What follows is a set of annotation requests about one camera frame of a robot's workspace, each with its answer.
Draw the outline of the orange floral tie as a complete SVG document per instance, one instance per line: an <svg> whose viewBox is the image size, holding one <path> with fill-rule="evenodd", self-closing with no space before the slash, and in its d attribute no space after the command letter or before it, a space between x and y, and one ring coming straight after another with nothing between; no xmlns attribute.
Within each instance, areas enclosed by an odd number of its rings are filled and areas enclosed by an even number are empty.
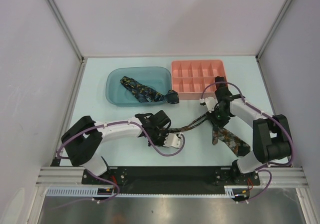
<svg viewBox="0 0 320 224"><path fill-rule="evenodd" d="M178 133L191 131L206 121L208 121L208 118L203 114L186 126L180 128L169 128L169 132ZM237 157L244 157L251 151L249 144L225 128L219 128L218 130L212 129L212 144L216 145L218 141L225 143Z"/></svg>

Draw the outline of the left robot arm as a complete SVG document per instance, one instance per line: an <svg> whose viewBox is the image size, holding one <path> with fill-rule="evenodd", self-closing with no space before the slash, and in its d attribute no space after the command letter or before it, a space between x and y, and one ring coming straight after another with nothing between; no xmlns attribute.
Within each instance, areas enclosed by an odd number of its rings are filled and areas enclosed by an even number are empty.
<svg viewBox="0 0 320 224"><path fill-rule="evenodd" d="M170 126L171 120L163 110L104 123L84 116L61 137L61 144L72 166L87 169L98 183L104 184L111 175L105 159L96 154L102 143L127 137L145 137L149 146L165 146Z"/></svg>

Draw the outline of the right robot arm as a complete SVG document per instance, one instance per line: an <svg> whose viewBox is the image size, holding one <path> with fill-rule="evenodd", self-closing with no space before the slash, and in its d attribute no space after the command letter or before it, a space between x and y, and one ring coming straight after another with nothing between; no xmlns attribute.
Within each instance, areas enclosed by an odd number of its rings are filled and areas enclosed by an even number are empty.
<svg viewBox="0 0 320 224"><path fill-rule="evenodd" d="M229 90L230 82L217 79L215 96L204 99L206 116L212 124L212 142L219 140L236 150L240 159L232 162L229 178L235 184L243 184L249 174L261 170L275 160L293 157L293 140L287 118L284 115L269 115L247 101L242 93L234 95ZM230 119L238 117L252 128L252 146L225 129Z"/></svg>

